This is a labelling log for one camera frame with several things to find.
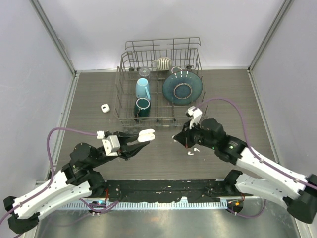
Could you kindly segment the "oval white charging case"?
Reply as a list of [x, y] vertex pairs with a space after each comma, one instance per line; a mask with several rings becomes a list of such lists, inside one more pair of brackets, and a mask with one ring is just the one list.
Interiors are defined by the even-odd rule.
[[155, 139], [155, 130], [154, 129], [145, 129], [141, 130], [138, 134], [137, 141], [139, 143], [149, 142]]

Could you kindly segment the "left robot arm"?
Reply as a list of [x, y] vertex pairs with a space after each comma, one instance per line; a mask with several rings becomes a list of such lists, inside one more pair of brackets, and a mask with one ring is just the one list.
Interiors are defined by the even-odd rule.
[[7, 220], [9, 228], [21, 235], [69, 202], [102, 197], [107, 184], [94, 169], [116, 158], [129, 160], [154, 140], [155, 131], [145, 129], [136, 134], [97, 131], [91, 135], [101, 140], [101, 147], [95, 148], [84, 142], [77, 144], [69, 163], [58, 172], [52, 172], [50, 180], [23, 196], [4, 199], [7, 213], [1, 221]]

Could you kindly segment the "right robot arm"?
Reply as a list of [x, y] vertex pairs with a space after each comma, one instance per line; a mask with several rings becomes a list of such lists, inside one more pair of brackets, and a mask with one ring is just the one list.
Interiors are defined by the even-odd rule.
[[290, 215], [311, 224], [317, 213], [317, 177], [296, 173], [261, 155], [237, 137], [226, 134], [214, 118], [194, 124], [188, 121], [173, 140], [185, 148], [201, 145], [214, 150], [222, 161], [244, 168], [258, 177], [232, 170], [225, 178], [224, 191], [230, 196], [251, 194], [274, 202]]

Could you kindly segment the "small white charging case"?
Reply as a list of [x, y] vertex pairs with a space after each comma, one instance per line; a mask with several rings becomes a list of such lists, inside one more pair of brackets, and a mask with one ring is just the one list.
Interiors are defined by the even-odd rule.
[[108, 113], [108, 112], [110, 112], [110, 106], [109, 106], [109, 104], [103, 104], [103, 105], [101, 105], [101, 110], [102, 110], [103, 113]]

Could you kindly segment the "dark teal mug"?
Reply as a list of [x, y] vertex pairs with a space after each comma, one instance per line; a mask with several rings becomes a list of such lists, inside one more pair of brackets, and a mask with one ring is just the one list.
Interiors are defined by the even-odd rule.
[[139, 121], [150, 115], [151, 102], [147, 98], [139, 98], [134, 105], [134, 120]]

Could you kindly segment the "large teal plate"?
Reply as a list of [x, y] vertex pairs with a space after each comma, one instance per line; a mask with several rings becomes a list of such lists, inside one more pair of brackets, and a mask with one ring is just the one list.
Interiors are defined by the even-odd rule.
[[196, 101], [203, 91], [202, 79], [190, 71], [172, 73], [164, 82], [162, 93], [171, 103], [185, 106]]

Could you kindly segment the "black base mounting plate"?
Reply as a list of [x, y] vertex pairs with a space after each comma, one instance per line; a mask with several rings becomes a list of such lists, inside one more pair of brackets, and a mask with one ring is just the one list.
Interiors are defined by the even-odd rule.
[[186, 197], [188, 202], [214, 202], [241, 193], [227, 182], [215, 179], [191, 180], [108, 180], [110, 201], [171, 203]]

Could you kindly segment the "light blue mug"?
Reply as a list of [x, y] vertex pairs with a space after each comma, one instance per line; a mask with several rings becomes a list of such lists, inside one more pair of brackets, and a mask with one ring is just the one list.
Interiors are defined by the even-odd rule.
[[151, 100], [149, 82], [146, 78], [139, 78], [136, 83], [135, 93], [137, 98]]

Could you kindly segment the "small white-rimmed bowl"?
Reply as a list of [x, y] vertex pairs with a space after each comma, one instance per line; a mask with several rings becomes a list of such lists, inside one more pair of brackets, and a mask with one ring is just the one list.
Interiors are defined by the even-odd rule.
[[171, 73], [177, 73], [177, 72], [179, 72], [179, 71], [182, 71], [182, 69], [181, 69], [180, 67], [177, 67], [177, 66], [175, 66], [175, 67], [173, 67], [173, 68], [171, 69]]

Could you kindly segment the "striped ceramic mug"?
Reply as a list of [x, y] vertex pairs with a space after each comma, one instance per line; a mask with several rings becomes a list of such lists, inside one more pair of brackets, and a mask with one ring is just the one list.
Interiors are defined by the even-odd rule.
[[160, 57], [151, 63], [156, 71], [169, 71], [172, 69], [172, 59], [170, 57]]

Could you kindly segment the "clear glass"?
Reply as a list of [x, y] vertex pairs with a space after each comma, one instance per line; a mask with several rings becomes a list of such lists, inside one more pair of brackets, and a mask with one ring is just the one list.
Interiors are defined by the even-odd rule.
[[151, 74], [151, 70], [150, 70], [148, 67], [141, 67], [141, 68], [139, 69], [139, 75], [140, 75], [142, 78], [146, 78], [146, 77], [148, 77], [150, 74]]

